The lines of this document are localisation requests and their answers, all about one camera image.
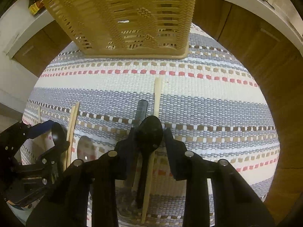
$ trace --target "screw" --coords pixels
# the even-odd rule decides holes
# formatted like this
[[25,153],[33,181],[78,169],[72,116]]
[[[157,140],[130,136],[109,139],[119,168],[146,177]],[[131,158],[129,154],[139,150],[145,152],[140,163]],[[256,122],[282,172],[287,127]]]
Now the screw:
[[74,166],[80,166],[80,165],[82,165],[82,163],[83,163],[83,161],[80,160],[80,159],[76,159],[76,160],[74,160],[74,162],[73,162]]
[[108,155],[109,157],[115,157],[118,153],[114,150],[109,151]]
[[222,165],[222,166],[227,166],[227,165],[228,165],[228,161],[225,160],[225,159],[221,159],[221,160],[220,160],[220,165]]
[[192,151],[186,151],[184,154],[187,157],[193,157],[194,156],[194,153]]

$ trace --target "tan woven-pattern basket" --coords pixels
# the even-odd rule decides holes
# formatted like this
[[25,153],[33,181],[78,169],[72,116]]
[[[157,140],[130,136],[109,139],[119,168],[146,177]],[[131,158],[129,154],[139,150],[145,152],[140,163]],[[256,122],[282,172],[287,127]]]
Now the tan woven-pattern basket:
[[43,0],[87,56],[184,58],[195,0]]

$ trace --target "spoon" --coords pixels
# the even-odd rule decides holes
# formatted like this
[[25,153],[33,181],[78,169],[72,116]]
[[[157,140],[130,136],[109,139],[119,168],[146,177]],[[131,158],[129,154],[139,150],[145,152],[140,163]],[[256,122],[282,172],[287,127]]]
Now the spoon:
[[136,199],[138,208],[143,206],[149,156],[159,147],[162,137],[162,124],[156,116],[146,117],[136,131],[135,140],[142,154],[142,168]]

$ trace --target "wooden cabinet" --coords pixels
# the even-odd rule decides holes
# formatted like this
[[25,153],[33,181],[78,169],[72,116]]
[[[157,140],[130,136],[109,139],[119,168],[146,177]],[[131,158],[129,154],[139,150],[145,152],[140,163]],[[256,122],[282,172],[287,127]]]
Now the wooden cabinet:
[[265,204],[279,222],[303,191],[303,58],[269,23],[223,0],[197,0],[193,23],[248,69],[269,105],[281,151]]
[[71,41],[58,23],[53,21],[29,39],[13,58],[33,74],[40,76]]

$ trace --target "striped tablecloth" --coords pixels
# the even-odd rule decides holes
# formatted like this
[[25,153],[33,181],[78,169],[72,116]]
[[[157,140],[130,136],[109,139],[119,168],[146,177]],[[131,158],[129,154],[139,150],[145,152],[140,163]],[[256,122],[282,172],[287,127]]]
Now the striped tablecloth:
[[[68,126],[70,108],[80,101],[72,147],[78,156],[99,158],[124,139],[135,117],[139,100],[149,103],[153,113],[154,80],[163,81],[159,118],[171,127],[176,139],[203,158],[227,159],[265,199],[279,157],[279,141],[271,113],[258,84],[245,67],[224,47],[192,24],[189,54],[184,60],[90,59],[74,43],[68,45],[38,79],[26,105],[23,121],[37,123],[38,105],[42,121]],[[82,136],[91,146],[77,151]],[[52,146],[27,141],[22,161],[33,163]],[[147,221],[142,226],[182,225],[185,203],[184,181],[170,174],[166,150],[156,151]],[[132,195],[117,182],[120,226],[140,224],[140,210]],[[210,219],[213,218],[212,191]],[[87,214],[88,225],[91,209]]]

